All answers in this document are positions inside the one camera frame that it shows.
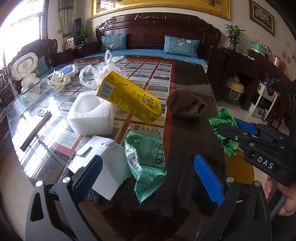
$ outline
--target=human hand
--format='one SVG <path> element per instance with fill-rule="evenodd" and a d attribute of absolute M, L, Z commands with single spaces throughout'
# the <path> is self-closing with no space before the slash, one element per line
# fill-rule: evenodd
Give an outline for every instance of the human hand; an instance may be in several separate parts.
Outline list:
<path fill-rule="evenodd" d="M 274 186 L 272 184 L 272 178 L 270 176 L 267 177 L 267 181 L 265 183 L 265 197 L 269 199 Z M 277 187 L 286 197 L 287 200 L 281 210 L 278 212 L 280 216 L 291 216 L 294 214 L 296 210 L 296 183 L 293 183 L 290 187 L 285 187 L 282 184 L 278 184 Z"/>

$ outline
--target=blue seat cushion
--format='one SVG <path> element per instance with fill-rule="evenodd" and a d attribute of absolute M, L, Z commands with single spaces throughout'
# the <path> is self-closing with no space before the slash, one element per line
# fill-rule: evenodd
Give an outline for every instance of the blue seat cushion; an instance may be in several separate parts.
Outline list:
<path fill-rule="evenodd" d="M 165 59 L 186 61 L 186 62 L 190 62 L 190 63 L 201 64 L 204 66 L 207 66 L 207 64 L 208 64 L 207 61 L 205 61 L 201 58 L 191 58 L 191 57 L 186 57 L 186 56 L 165 54 L 162 52 L 163 52 L 163 50 L 159 50 L 159 49 L 126 49 L 126 50 L 113 51 L 112 55 L 113 56 L 153 56 L 153 57 L 162 57 Z M 97 58 L 100 56 L 104 57 L 105 52 L 95 53 L 95 54 L 84 57 L 84 59 Z"/>
<path fill-rule="evenodd" d="M 126 37 L 127 37 L 127 33 L 102 36 L 101 52 L 106 52 L 106 50 L 110 50 L 110 51 L 125 50 Z"/>
<path fill-rule="evenodd" d="M 198 58 L 197 48 L 199 44 L 200 42 L 198 40 L 165 36 L 165 47 L 163 53 Z"/>

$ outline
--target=green plastic wrapper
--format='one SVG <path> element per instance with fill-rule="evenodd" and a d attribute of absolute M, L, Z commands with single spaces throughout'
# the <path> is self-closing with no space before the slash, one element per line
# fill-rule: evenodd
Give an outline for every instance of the green plastic wrapper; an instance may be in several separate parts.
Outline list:
<path fill-rule="evenodd" d="M 210 124 L 213 126 L 214 133 L 216 134 L 216 136 L 220 140 L 222 140 L 222 146 L 224 147 L 226 154 L 229 157 L 235 156 L 237 154 L 239 144 L 236 141 L 233 141 L 229 138 L 225 138 L 217 133 L 217 125 L 220 123 L 225 123 L 238 128 L 235 119 L 228 113 L 228 111 L 224 107 L 222 107 L 219 111 L 219 116 L 210 118 L 209 121 Z"/>
<path fill-rule="evenodd" d="M 130 131 L 124 144 L 128 165 L 136 179 L 134 191 L 141 203 L 164 182 L 163 141 L 159 135 L 150 137 Z"/>

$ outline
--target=floral pillow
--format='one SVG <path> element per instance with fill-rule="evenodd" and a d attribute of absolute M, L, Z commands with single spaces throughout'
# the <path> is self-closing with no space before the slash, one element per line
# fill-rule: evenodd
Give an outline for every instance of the floral pillow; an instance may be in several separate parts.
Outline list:
<path fill-rule="evenodd" d="M 102 36 L 101 52 L 104 52 L 106 50 L 110 50 L 110 51 L 126 50 L 126 37 L 127 37 L 127 33 Z"/>
<path fill-rule="evenodd" d="M 200 42 L 198 40 L 165 36 L 165 47 L 163 53 L 198 58 L 197 49 L 199 43 Z"/>

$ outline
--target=window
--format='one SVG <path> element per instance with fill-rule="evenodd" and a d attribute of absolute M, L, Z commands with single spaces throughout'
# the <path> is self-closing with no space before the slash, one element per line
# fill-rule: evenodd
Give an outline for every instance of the window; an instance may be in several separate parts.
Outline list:
<path fill-rule="evenodd" d="M 23 46 L 42 38 L 44 0 L 24 0 L 12 10 L 0 27 L 0 69 Z"/>
<path fill-rule="evenodd" d="M 118 2 L 120 2 L 120 0 L 100 0 L 97 2 L 97 11 L 99 12 L 100 9 L 112 9 L 120 7 L 121 4 Z"/>

